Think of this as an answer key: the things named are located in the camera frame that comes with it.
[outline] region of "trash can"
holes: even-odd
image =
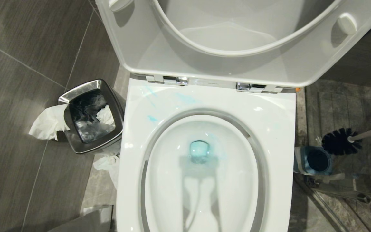
[[[125,100],[104,80],[72,88],[58,98],[58,104],[68,104],[64,119],[70,130],[64,133],[75,153],[119,152]]]

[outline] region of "grout line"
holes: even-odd
[[[9,58],[11,58],[11,59],[13,59],[13,60],[17,61],[18,63],[20,63],[20,64],[24,65],[24,66],[25,66],[25,67],[27,67],[27,68],[28,68],[29,70],[32,70],[32,71],[34,71],[34,72],[38,73],[39,75],[43,76],[44,78],[47,78],[48,80],[50,80],[50,81],[54,82],[55,84],[57,84],[57,85],[59,85],[59,86],[61,86],[61,87],[64,87],[63,85],[61,85],[61,84],[59,84],[58,82],[56,82],[56,81],[52,80],[51,78],[47,77],[46,75],[44,75],[44,74],[42,74],[42,73],[38,72],[37,70],[35,70],[35,69],[33,69],[33,68],[29,67],[29,66],[28,66],[28,65],[26,65],[25,63],[21,62],[21,61],[20,61],[19,59],[16,59],[15,57],[11,56],[10,54],[8,54],[8,53],[6,53],[6,52],[2,51],[1,49],[0,49],[0,52],[1,52],[1,53],[3,53],[3,54],[5,54],[5,55],[6,55],[6,56],[8,56]]]
[[[45,155],[45,151],[47,150],[48,142],[49,142],[49,140],[47,140],[47,143],[45,144],[45,148],[44,148],[43,156],[41,157],[40,165],[38,166],[37,175],[35,176],[34,185],[32,186],[31,195],[30,195],[30,198],[29,198],[29,200],[28,200],[27,210],[25,211],[24,220],[22,221],[21,232],[24,230],[25,220],[27,219],[27,214],[28,214],[28,209],[29,209],[29,207],[30,207],[32,194],[33,194],[33,192],[34,192],[35,184],[37,183],[38,174],[40,173],[41,164],[43,163],[43,158],[44,158],[44,155]]]
[[[68,87],[68,83],[70,82],[72,72],[74,71],[75,63],[77,63],[78,54],[80,53],[80,50],[81,50],[81,47],[82,47],[82,43],[84,42],[84,38],[85,38],[85,35],[87,34],[88,27],[90,26],[90,22],[91,22],[91,19],[92,19],[92,15],[94,14],[94,11],[95,10],[92,10],[92,12],[91,12],[90,20],[88,21],[87,27],[85,28],[85,32],[84,32],[84,35],[82,37],[82,40],[81,40],[81,43],[80,43],[80,47],[78,48],[77,54],[75,55],[75,60],[74,60],[74,63],[72,65],[70,75],[68,76],[67,84],[64,87],[64,92],[68,90],[68,88],[67,88]]]
[[[88,0],[88,2],[90,3],[90,5],[92,6],[92,8],[94,9],[95,14],[100,18],[100,20],[101,20],[101,22],[102,22],[103,19],[102,19],[101,16],[98,14],[98,12],[97,12],[96,8],[94,7],[94,5],[91,3],[90,0]]]

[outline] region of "toilet rim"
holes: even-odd
[[[162,125],[159,125],[154,131],[153,134],[150,136],[149,141],[147,141],[147,147],[145,154],[143,156],[143,165],[140,171],[140,195],[139,195],[139,202],[140,202],[140,227],[143,228],[144,232],[151,232],[148,220],[147,220],[147,213],[146,213],[146,194],[145,194],[145,185],[146,185],[146,173],[147,173],[147,167],[148,162],[150,159],[151,152],[153,150],[153,147],[155,146],[156,142],[158,141],[159,137],[163,134],[163,132],[169,128],[171,125],[176,123],[177,121],[181,119],[185,119],[190,116],[196,116],[196,115],[206,115],[206,116],[213,116],[222,120],[227,121],[231,125],[233,125],[235,128],[237,128],[243,136],[247,139],[249,142],[251,149],[253,150],[256,164],[257,164],[257,175],[258,175],[258,190],[257,190],[257,206],[256,211],[252,223],[252,227],[250,231],[259,231],[262,227],[262,223],[264,222],[264,216],[265,211],[267,210],[267,192],[268,192],[268,178],[266,175],[267,172],[267,166],[265,164],[264,160],[264,151],[261,147],[260,142],[256,139],[255,135],[248,129],[248,127],[241,122],[239,119],[236,119],[232,115],[226,112],[222,112],[219,110],[212,110],[212,109],[193,109],[188,110],[185,112],[182,112],[178,115],[175,115],[174,117],[170,118],[168,121],[163,123]]]
[[[187,44],[189,44],[192,48],[203,52],[207,54],[213,54],[220,57],[244,57],[244,56],[250,56],[254,54],[263,53],[269,50],[272,50],[274,48],[280,47],[295,38],[299,37],[306,31],[309,31],[311,28],[315,27],[320,23],[323,19],[325,19],[332,11],[334,11],[340,3],[342,3],[344,0],[334,0],[329,7],[327,7],[321,14],[319,14],[316,18],[314,18],[312,21],[310,21],[308,24],[303,26],[302,28],[298,29],[297,31],[291,33],[290,35],[281,38],[275,42],[272,42],[270,44],[266,44],[260,47],[256,47],[253,49],[247,49],[247,50],[240,50],[240,51],[225,51],[225,50],[218,50],[209,48],[200,44],[197,44],[196,42],[190,40],[187,38],[184,34],[182,34],[170,21],[170,19],[167,17],[163,9],[161,8],[161,5],[159,4],[158,0],[153,0],[153,6],[155,10],[158,12],[159,16],[161,17],[162,21],[164,21],[168,27],[177,35],[179,38],[181,38],[183,41],[185,41]]]

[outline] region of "toilet lid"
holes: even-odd
[[[196,141],[207,145],[204,159],[191,154]],[[254,152],[234,125],[215,116],[194,115],[170,125],[148,162],[150,231],[250,231],[259,187]]]
[[[274,87],[316,81],[371,28],[371,0],[97,0],[125,69]]]

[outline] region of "toilet bowl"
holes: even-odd
[[[131,72],[118,231],[287,231],[294,88],[371,28],[371,1],[96,2]]]

